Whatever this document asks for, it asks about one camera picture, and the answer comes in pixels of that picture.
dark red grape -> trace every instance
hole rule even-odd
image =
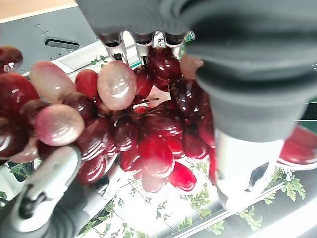
[[[197,179],[193,172],[185,165],[175,162],[174,170],[167,180],[176,188],[189,192],[193,190]]]
[[[182,142],[184,152],[187,157],[193,159],[203,159],[208,152],[206,144],[198,138],[196,133],[193,133],[190,130],[183,132]]]
[[[148,133],[159,136],[179,135],[183,131],[181,115],[171,110],[153,111],[145,116],[144,128]]]
[[[114,123],[113,136],[120,151],[136,147],[138,143],[138,128],[130,117],[118,119]]]
[[[185,157],[182,139],[178,136],[165,137],[164,140],[169,145],[174,159],[178,160]]]
[[[33,128],[36,115],[39,113],[40,110],[49,105],[49,103],[41,99],[30,100],[20,108],[20,115],[23,122],[27,123],[29,127]]]
[[[85,123],[97,118],[97,106],[83,93],[70,93],[64,98],[63,103],[76,109],[84,119]]]
[[[187,116],[198,115],[198,104],[202,90],[195,81],[180,78],[170,85],[170,96],[179,109]]]
[[[97,96],[97,79],[98,75],[90,69],[81,71],[76,76],[76,90],[80,93],[85,94],[90,99]]]
[[[169,49],[156,47],[147,56],[149,69],[161,79],[173,82],[181,77],[180,63]]]
[[[198,134],[209,147],[215,146],[213,118],[211,113],[202,116],[198,122]]]
[[[7,118],[0,118],[0,156],[10,157],[23,151],[29,141],[27,131]]]
[[[168,144],[158,135],[148,135],[139,143],[142,168],[158,178],[170,175],[174,167],[174,157]]]
[[[82,164],[77,174],[77,180],[81,184],[94,184],[104,175],[105,169],[106,159],[104,155],[100,154]]]
[[[121,153],[120,157],[120,166],[126,172],[132,172],[134,174],[138,173],[141,170],[141,163],[139,160],[140,155],[138,147],[134,147],[131,150]]]
[[[32,99],[39,99],[33,85],[17,73],[0,75],[0,111],[18,117],[20,108]]]
[[[139,66],[134,70],[137,79],[137,91],[134,98],[134,104],[140,103],[145,99],[153,87],[153,74],[146,66]]]
[[[22,62],[22,53],[16,47],[0,47],[0,74],[15,71]]]
[[[101,154],[109,144],[110,120],[108,118],[99,118],[89,124],[75,141],[82,152],[82,160],[91,160]]]
[[[147,172],[142,172],[141,182],[142,182],[142,189],[145,192],[152,192],[156,193],[160,191],[164,185],[164,179],[156,178],[151,176]]]

grape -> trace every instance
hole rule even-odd
[[[202,90],[195,81],[180,78],[170,85],[170,95],[179,109],[187,116],[198,115]]]
[[[38,155],[37,150],[38,139],[36,137],[30,137],[28,144],[25,146],[22,152],[10,157],[10,160],[15,163],[27,163],[35,160]]]
[[[178,160],[185,157],[182,139],[177,136],[169,136],[164,138],[165,142],[170,147],[174,159]]]
[[[170,110],[153,111],[145,116],[144,128],[148,133],[159,136],[179,135],[183,131],[181,115]]]
[[[44,102],[41,99],[30,100],[20,108],[20,115],[22,117],[22,120],[27,123],[30,128],[33,128],[36,115],[39,113],[40,110],[49,105],[49,103]]]
[[[208,146],[215,146],[213,118],[211,113],[202,116],[198,123],[198,134]]]
[[[285,141],[280,158],[299,165],[317,162],[317,135],[297,126],[291,137]]]
[[[23,151],[29,141],[27,131],[7,118],[0,118],[0,156],[10,157]]]
[[[196,79],[196,71],[202,66],[204,66],[204,62],[200,58],[190,56],[187,53],[183,54],[180,62],[180,70],[185,78]]]
[[[58,148],[59,147],[44,144],[41,141],[38,141],[38,145],[37,145],[38,155],[41,160],[45,160],[51,153],[53,153],[54,150]]]
[[[32,66],[30,79],[40,95],[52,103],[61,103],[75,84],[58,66],[51,62],[39,62]]]
[[[149,173],[142,173],[141,183],[145,192],[156,193],[160,191],[164,185],[164,179],[151,176]]]
[[[97,106],[83,93],[70,93],[64,98],[63,103],[76,109],[85,123],[97,118]]]
[[[17,73],[0,75],[0,111],[19,117],[20,108],[32,99],[39,99],[33,85]]]
[[[138,173],[142,167],[140,162],[138,147],[121,153],[120,166],[126,172]]]
[[[129,117],[118,119],[114,123],[113,135],[120,151],[127,151],[136,147],[138,134],[137,125]]]
[[[85,94],[93,100],[97,96],[97,79],[98,74],[90,69],[81,71],[76,76],[76,89],[78,92]]]
[[[146,66],[137,67],[134,73],[136,75],[137,91],[133,102],[138,104],[149,95],[154,77]]]
[[[82,164],[77,174],[77,180],[81,184],[94,184],[104,175],[105,169],[106,159],[103,154],[100,154]]]
[[[34,125],[39,140],[50,146],[63,146],[74,142],[84,128],[80,114],[63,104],[43,108],[37,114]]]
[[[0,74],[15,71],[22,64],[22,62],[22,53],[16,47],[0,47]]]
[[[127,108],[134,100],[136,89],[136,76],[123,62],[107,63],[98,76],[98,94],[110,110]]]
[[[109,128],[110,120],[108,118],[99,118],[85,128],[75,142],[82,152],[82,160],[95,158],[112,143]]]
[[[194,159],[203,159],[207,154],[207,146],[202,142],[197,134],[186,130],[182,137],[185,155]]]
[[[209,179],[213,185],[216,185],[216,155],[215,148],[209,149]]]
[[[174,170],[167,180],[176,188],[189,192],[193,190],[197,179],[193,172],[185,165],[175,162]]]
[[[152,176],[165,178],[174,167],[174,157],[168,144],[157,135],[148,135],[139,143],[139,153],[144,168]]]
[[[162,47],[149,50],[147,65],[155,76],[169,83],[182,76],[178,59],[170,50]]]

red object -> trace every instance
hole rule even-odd
[[[20,108],[20,115],[22,116],[22,121],[27,123],[31,128],[34,127],[35,117],[44,107],[50,105],[41,99],[30,100]]]
[[[32,99],[39,99],[33,85],[17,73],[0,75],[0,111],[18,117],[20,108]]]
[[[145,99],[153,87],[153,74],[146,66],[139,66],[134,70],[137,80],[137,91],[134,98],[134,104],[140,103]]]
[[[185,115],[199,115],[202,90],[194,80],[180,78],[170,85],[170,96]]]
[[[113,143],[109,135],[108,118],[99,118],[85,128],[75,144],[82,152],[82,160],[91,160]]]
[[[23,151],[29,141],[27,131],[7,118],[0,118],[0,157],[10,157]]]
[[[97,79],[98,75],[94,71],[89,69],[81,71],[76,77],[76,90],[93,99],[98,95]]]
[[[88,96],[83,93],[73,92],[68,94],[64,98],[63,104],[69,105],[76,109],[84,119],[85,123],[97,118],[97,106]]]
[[[153,177],[145,172],[142,173],[141,182],[143,190],[152,193],[160,191],[164,185],[164,179]]]
[[[215,146],[213,118],[211,113],[202,116],[198,123],[198,134],[209,147]]]
[[[284,144],[280,158],[293,164],[309,165],[317,162],[317,135],[297,126]]]
[[[106,159],[101,154],[82,164],[77,174],[77,180],[81,184],[94,184],[104,175],[105,169]]]
[[[150,49],[147,56],[147,65],[155,76],[169,82],[178,79],[182,75],[178,59],[166,48]]]
[[[183,144],[182,144],[182,139],[178,136],[169,136],[165,137],[164,140],[170,147],[174,159],[178,160],[181,158],[185,157],[184,149],[183,149]]]
[[[15,71],[22,62],[22,53],[16,47],[0,47],[0,74]]]
[[[114,123],[113,136],[120,151],[127,151],[136,147],[138,135],[137,125],[131,121],[131,118],[125,117]]]
[[[175,162],[173,172],[168,176],[167,180],[176,188],[189,192],[193,190],[197,179],[193,172],[185,165]]]
[[[185,155],[193,159],[203,159],[208,152],[206,144],[197,137],[197,134],[187,130],[182,137]]]
[[[148,135],[139,143],[139,153],[144,168],[158,178],[170,175],[174,167],[174,157],[168,144],[158,135]]]
[[[144,118],[144,128],[149,134],[175,136],[183,131],[180,113],[171,110],[158,110],[148,113]]]

